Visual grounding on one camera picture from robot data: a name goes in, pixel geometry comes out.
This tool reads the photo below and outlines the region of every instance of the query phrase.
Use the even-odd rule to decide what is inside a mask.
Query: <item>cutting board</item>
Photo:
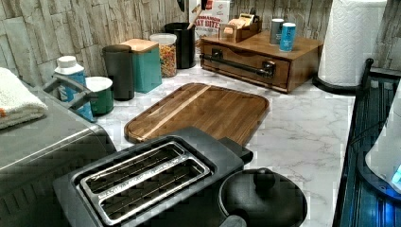
[[[268,107],[262,96],[189,83],[136,116],[126,124],[124,133],[137,143],[192,126],[244,146]]]

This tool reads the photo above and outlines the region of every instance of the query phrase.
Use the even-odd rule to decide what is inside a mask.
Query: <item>pot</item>
[[[237,226],[297,227],[307,213],[301,189],[267,168],[231,175],[221,185],[218,204],[228,217],[221,226],[229,226],[227,222],[234,221]]]

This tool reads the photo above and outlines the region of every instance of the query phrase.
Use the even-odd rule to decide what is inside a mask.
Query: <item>drawer handle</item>
[[[275,72],[275,63],[273,61],[263,61],[262,62],[262,68],[254,68],[250,67],[246,64],[241,64],[237,63],[234,61],[227,61],[223,59],[223,52],[220,49],[212,49],[212,55],[207,55],[207,54],[201,54],[200,58],[202,60],[208,60],[211,62],[218,62],[218,63],[223,63],[230,65],[234,68],[242,69],[251,73],[255,73],[256,75],[266,78],[266,79],[271,79],[274,77],[274,72]]]

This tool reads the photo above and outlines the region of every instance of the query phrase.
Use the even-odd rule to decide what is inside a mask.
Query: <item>glass jar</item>
[[[159,43],[162,77],[171,78],[177,75],[176,40],[174,34],[158,33],[150,37],[151,41]]]

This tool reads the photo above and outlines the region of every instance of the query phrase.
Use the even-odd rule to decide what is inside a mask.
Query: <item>paper towel roll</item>
[[[373,56],[387,0],[333,0],[318,76],[339,86],[360,84]]]

